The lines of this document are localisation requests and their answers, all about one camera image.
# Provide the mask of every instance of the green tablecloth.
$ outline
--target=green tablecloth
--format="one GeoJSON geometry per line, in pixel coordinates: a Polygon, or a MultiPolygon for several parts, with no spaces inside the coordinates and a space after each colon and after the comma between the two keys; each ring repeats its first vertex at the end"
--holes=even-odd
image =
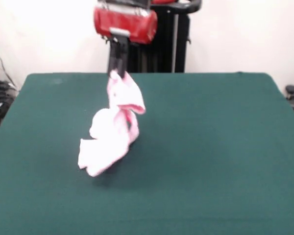
{"type": "Polygon", "coordinates": [[[30,75],[0,128],[0,235],[294,235],[294,112],[265,74],[134,74],[128,155],[77,167],[105,74],[30,75]]]}

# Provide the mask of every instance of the cable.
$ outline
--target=cable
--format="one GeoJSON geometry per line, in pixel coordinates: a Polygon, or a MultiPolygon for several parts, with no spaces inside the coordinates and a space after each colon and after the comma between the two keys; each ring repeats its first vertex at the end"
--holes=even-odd
{"type": "Polygon", "coordinates": [[[3,64],[3,61],[2,61],[2,59],[1,59],[1,57],[0,57],[0,62],[1,62],[1,66],[2,66],[2,69],[3,69],[3,71],[4,71],[5,75],[6,75],[6,77],[7,77],[7,78],[10,80],[10,82],[13,84],[13,86],[14,86],[14,87],[16,87],[15,83],[13,82],[13,80],[11,79],[11,77],[8,75],[8,73],[6,72],[6,70],[5,70],[5,67],[4,67],[4,64],[3,64]]]}

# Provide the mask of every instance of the pink towel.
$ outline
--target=pink towel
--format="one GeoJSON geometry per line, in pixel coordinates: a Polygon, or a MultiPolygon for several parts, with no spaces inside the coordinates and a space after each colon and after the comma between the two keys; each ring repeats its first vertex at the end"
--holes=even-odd
{"type": "Polygon", "coordinates": [[[99,110],[90,128],[94,140],[80,140],[78,166],[95,177],[127,154],[139,135],[134,112],[144,114],[142,93],[128,73],[124,79],[112,71],[108,80],[109,108],[99,110]]]}

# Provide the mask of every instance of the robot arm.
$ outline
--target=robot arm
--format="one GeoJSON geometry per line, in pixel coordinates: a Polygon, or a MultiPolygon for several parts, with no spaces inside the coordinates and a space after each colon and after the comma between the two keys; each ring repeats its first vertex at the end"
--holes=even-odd
{"type": "Polygon", "coordinates": [[[97,33],[110,42],[108,74],[117,70],[122,78],[127,68],[129,44],[150,43],[157,29],[157,14],[148,9],[150,3],[138,4],[145,8],[133,6],[134,3],[131,0],[99,2],[94,11],[97,33]]]}
{"type": "Polygon", "coordinates": [[[117,70],[124,78],[130,43],[149,44],[157,31],[157,11],[189,14],[201,7],[201,0],[99,0],[94,10],[95,29],[110,42],[108,74],[117,70]]]}

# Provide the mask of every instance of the red robot part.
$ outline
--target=red robot part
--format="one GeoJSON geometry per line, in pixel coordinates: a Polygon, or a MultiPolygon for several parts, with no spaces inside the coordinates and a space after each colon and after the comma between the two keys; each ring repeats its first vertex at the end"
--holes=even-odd
{"type": "Polygon", "coordinates": [[[133,43],[149,44],[157,31],[157,14],[153,10],[139,15],[96,7],[94,23],[96,32],[102,36],[110,38],[118,34],[133,43]]]}
{"type": "Polygon", "coordinates": [[[152,0],[152,4],[168,4],[168,3],[173,3],[175,0],[152,0]]]}

